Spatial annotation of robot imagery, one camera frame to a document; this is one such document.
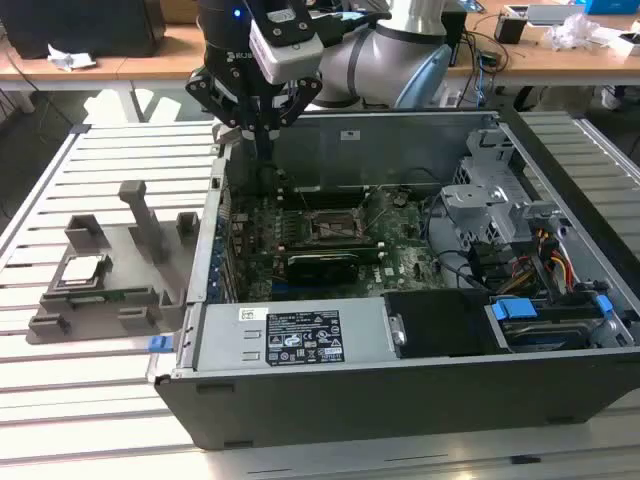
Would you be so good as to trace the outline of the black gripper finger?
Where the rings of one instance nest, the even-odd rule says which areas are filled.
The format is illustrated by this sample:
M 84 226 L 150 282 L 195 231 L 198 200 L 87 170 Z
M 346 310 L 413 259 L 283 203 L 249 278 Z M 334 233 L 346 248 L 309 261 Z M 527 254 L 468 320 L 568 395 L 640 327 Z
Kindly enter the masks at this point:
M 196 69 L 186 83 L 186 91 L 209 113 L 241 136 L 252 140 L 256 159 L 265 162 L 265 138 L 259 133 L 259 110 L 251 99 L 249 84 L 239 69 L 216 78 L 208 69 Z
M 295 81 L 294 92 L 281 106 L 273 105 L 274 97 L 264 101 L 265 162 L 273 159 L 274 142 L 279 137 L 280 129 L 292 126 L 321 89 L 322 81 L 318 77 L 305 77 Z

